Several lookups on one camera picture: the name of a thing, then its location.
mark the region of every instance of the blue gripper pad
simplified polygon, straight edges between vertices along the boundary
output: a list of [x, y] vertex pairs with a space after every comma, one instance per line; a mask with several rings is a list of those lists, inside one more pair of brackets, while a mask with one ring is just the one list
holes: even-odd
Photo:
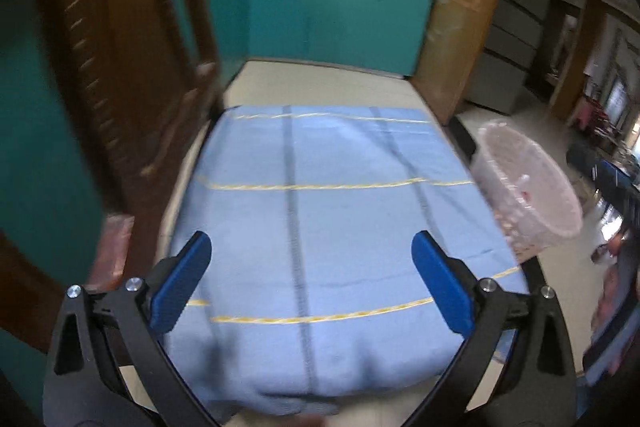
[[149, 274], [149, 328], [157, 336], [174, 329], [209, 261], [209, 236], [196, 232], [177, 256], [162, 259]]
[[472, 296], [478, 280], [460, 259], [448, 257], [427, 231], [414, 236], [411, 254], [447, 326], [467, 338], [474, 329]]

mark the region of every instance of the blue and black object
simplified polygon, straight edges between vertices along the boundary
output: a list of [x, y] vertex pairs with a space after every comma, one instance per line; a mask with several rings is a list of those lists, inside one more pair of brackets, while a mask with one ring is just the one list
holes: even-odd
[[[71, 287], [47, 359], [43, 400], [47, 427], [217, 427], [162, 349], [210, 261], [209, 238], [196, 232], [180, 254], [146, 280], [133, 278], [108, 293]], [[415, 266], [449, 327], [464, 341], [449, 367], [403, 427], [596, 427], [636, 425], [621, 399], [636, 399], [637, 375], [625, 371], [577, 422], [576, 378], [569, 337], [555, 292], [503, 291], [477, 280], [449, 258], [428, 232], [412, 244]], [[490, 400], [467, 411], [504, 330], [516, 335]], [[124, 344], [158, 412], [133, 402], [113, 344]], [[635, 353], [640, 343], [630, 352]]]

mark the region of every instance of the plastic basket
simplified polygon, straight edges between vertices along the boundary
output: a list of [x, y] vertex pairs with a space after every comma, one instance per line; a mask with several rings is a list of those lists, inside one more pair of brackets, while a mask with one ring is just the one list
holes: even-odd
[[520, 263], [580, 232], [582, 208], [562, 169], [506, 123], [480, 129], [471, 174]]

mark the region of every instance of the transparent plastic basket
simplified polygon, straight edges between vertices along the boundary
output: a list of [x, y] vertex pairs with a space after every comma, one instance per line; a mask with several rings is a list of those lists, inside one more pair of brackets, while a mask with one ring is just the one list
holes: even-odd
[[580, 232], [582, 208], [562, 169], [506, 123], [480, 129], [471, 174], [520, 263]]

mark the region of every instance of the tiled floor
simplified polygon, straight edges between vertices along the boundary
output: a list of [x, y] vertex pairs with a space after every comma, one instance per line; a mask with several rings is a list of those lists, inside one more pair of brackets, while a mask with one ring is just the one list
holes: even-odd
[[[251, 105], [379, 105], [386, 107], [423, 108], [430, 113], [411, 85], [399, 78], [278, 62], [249, 62], [225, 95], [227, 107]], [[546, 114], [543, 105], [523, 93], [512, 117], [506, 118], [518, 130], [536, 140], [567, 169], [564, 153], [572, 139], [557, 120]], [[471, 134], [488, 120], [499, 115], [469, 105], [460, 119]], [[550, 285], [556, 288], [567, 321], [574, 348], [576, 369], [590, 339], [590, 318], [595, 309], [604, 268], [590, 261], [593, 248], [602, 242], [598, 226], [602, 211], [596, 209], [587, 216], [582, 233], [574, 240], [540, 255], [543, 270]], [[500, 365], [492, 363], [481, 384], [472, 407], [484, 403], [498, 377]], [[342, 400], [339, 414], [327, 419], [328, 427], [368, 426], [395, 427], [401, 425], [431, 388], [427, 382], [384, 397], [351, 397]], [[236, 415], [231, 427], [276, 427], [282, 418], [267, 417], [251, 411]]]

